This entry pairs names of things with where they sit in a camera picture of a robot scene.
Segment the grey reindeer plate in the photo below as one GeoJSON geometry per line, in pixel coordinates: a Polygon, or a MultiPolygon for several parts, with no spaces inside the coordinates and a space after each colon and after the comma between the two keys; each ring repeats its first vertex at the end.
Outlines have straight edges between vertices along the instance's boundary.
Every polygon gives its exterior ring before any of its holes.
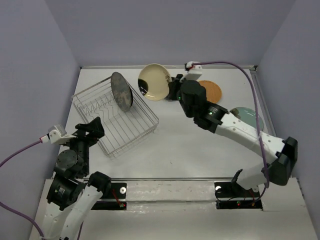
{"type": "Polygon", "coordinates": [[[121,73],[113,72],[110,78],[110,83],[111,91],[118,107],[123,112],[129,111],[133,104],[133,95],[127,80],[121,73]]]}

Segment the cream plate with black spot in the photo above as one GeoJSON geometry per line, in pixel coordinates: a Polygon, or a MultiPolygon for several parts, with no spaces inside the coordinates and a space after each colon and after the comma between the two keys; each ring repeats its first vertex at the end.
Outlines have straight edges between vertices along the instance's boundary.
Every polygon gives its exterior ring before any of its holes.
{"type": "Polygon", "coordinates": [[[160,101],[168,96],[171,81],[171,75],[164,66],[152,63],[140,71],[138,88],[146,99],[154,102],[160,101]]]}

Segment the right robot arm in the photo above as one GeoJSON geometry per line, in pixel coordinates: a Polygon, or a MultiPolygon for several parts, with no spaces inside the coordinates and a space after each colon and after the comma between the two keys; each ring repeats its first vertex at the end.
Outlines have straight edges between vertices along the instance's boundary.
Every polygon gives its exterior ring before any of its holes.
{"type": "Polygon", "coordinates": [[[288,183],[298,159],[295,138],[282,139],[258,131],[226,108],[209,102],[205,88],[195,80],[183,80],[179,74],[168,87],[168,98],[179,101],[185,115],[199,128],[226,137],[262,157],[262,163],[238,170],[224,191],[242,196],[259,185],[285,186],[288,183]]]}

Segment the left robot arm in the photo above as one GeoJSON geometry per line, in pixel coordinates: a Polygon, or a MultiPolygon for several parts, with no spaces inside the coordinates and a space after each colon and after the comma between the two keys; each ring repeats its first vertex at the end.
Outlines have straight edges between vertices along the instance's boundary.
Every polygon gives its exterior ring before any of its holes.
{"type": "Polygon", "coordinates": [[[42,223],[45,240],[73,240],[94,204],[110,194],[112,179],[99,172],[90,173],[90,147],[104,137],[100,117],[79,123],[68,134],[61,125],[53,126],[41,138],[65,146],[54,166],[54,178],[47,194],[42,223]]]}

